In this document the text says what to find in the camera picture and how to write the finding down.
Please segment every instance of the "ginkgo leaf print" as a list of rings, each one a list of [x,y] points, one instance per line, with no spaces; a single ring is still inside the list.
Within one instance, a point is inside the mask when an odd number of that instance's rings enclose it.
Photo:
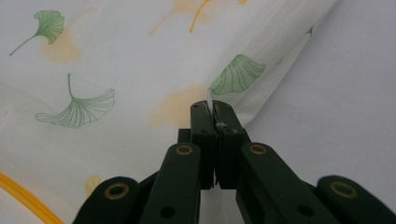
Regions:
[[[265,69],[265,64],[259,64],[248,56],[238,54],[222,71],[209,89],[216,95],[229,92],[245,91]]]
[[[61,16],[59,11],[42,10],[35,14],[35,19],[38,19],[37,32],[35,32],[35,34],[25,42],[21,43],[16,49],[14,49],[14,51],[9,54],[9,56],[12,56],[12,54],[14,54],[17,49],[38,35],[46,37],[49,41],[49,44],[53,44],[56,38],[58,38],[58,36],[64,30],[64,17]]]
[[[35,118],[67,128],[79,128],[82,125],[99,120],[113,108],[115,92],[112,89],[106,93],[89,99],[76,98],[70,88],[70,74],[67,75],[69,94],[72,99],[70,105],[58,115],[39,113]]]

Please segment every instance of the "white cloth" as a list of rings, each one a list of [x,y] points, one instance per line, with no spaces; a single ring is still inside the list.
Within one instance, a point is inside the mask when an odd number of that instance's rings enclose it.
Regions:
[[[101,180],[157,171],[208,89],[251,121],[335,0],[205,2],[1,2],[0,171],[71,222]],[[201,220],[237,222],[213,192]]]

